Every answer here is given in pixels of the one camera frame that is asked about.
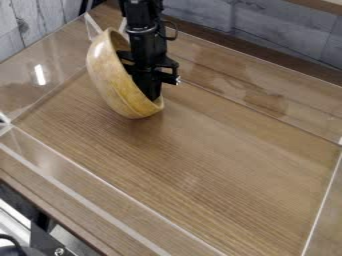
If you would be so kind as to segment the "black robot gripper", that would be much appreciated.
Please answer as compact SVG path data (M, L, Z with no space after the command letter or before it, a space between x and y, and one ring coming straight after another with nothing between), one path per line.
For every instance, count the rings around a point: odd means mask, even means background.
M146 97L155 101L161 96L162 83L178 85L181 82L179 64L167 56L167 41L174 41L177 37L166 35L162 24L143 28L126 26L125 32L129 34L130 49L117 53L121 60L131 62L125 68Z

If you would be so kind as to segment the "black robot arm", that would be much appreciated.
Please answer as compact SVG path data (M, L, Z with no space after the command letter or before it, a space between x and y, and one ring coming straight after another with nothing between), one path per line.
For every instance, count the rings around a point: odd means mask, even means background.
M127 61L125 68L134 82L151 101L162 94L162 84L179 83L179 63L167 56L167 20L162 18L163 0L119 0L126 18L130 49L118 50L119 59Z

